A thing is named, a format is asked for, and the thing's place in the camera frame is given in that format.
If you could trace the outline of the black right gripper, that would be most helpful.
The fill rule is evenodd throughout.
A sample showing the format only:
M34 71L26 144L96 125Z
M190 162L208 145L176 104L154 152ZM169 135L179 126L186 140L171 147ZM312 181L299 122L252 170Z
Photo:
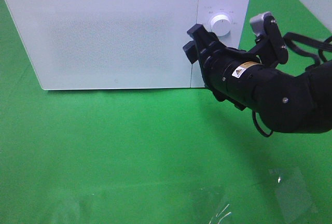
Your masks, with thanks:
M228 100L240 110L257 110L254 91L258 82L254 74L262 65L252 55L226 48L202 24L195 24L187 34L192 41L183 46L183 51L191 65L199 60L205 86L215 98L219 102Z

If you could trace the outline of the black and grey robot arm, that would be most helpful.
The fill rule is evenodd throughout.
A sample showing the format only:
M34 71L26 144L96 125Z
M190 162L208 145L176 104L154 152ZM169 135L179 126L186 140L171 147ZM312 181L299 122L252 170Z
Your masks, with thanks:
M331 129L331 62L299 76L269 65L277 61L284 41L276 25L251 51L226 47L214 33L196 24L188 30L191 41L184 51L198 62L207 89L222 102L249 108L270 130L281 133L323 133Z

